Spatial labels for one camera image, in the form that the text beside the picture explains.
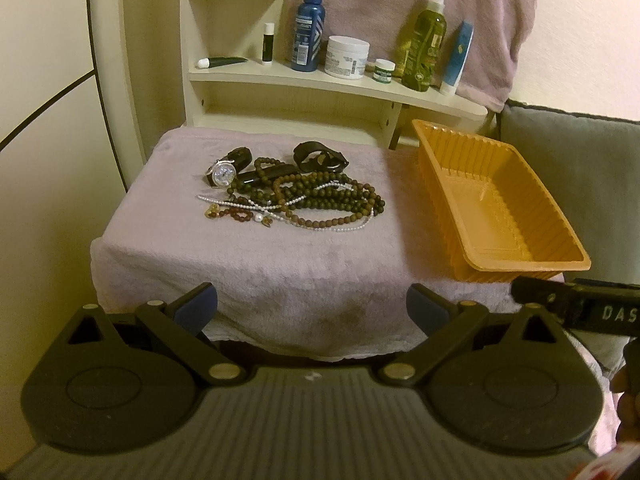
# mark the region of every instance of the cabinet door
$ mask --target cabinet door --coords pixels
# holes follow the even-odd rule
[[[123,196],[93,77],[0,152],[0,469],[30,444],[22,383],[72,313],[95,301],[89,245]]]
[[[0,141],[93,68],[86,0],[0,0]]]

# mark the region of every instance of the metal screw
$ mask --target metal screw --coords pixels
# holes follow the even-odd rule
[[[209,368],[209,375],[220,381],[230,381],[240,375],[242,370],[233,363],[218,363]]]
[[[407,363],[391,363],[383,368],[383,373],[389,379],[405,381],[415,375],[415,368]]]

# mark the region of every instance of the hand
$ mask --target hand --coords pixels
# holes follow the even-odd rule
[[[618,401],[617,409],[620,418],[620,426],[616,433],[618,442],[640,441],[640,394],[633,396],[628,393],[629,387],[629,376],[625,366],[613,377],[610,384],[612,392],[623,393]]]

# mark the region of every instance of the gray cushion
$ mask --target gray cushion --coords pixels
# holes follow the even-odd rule
[[[591,257],[591,270],[579,275],[640,283],[640,123],[508,102],[499,130],[538,174]],[[595,338],[588,346],[614,369],[625,341]]]

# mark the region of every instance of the white jar lid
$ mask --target white jar lid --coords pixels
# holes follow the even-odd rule
[[[331,50],[351,52],[353,54],[366,55],[369,53],[369,43],[356,38],[349,38],[348,36],[329,36],[329,44],[327,45],[327,48]]]
[[[388,70],[389,72],[393,72],[396,69],[396,64],[388,59],[377,59],[376,66],[382,70]]]

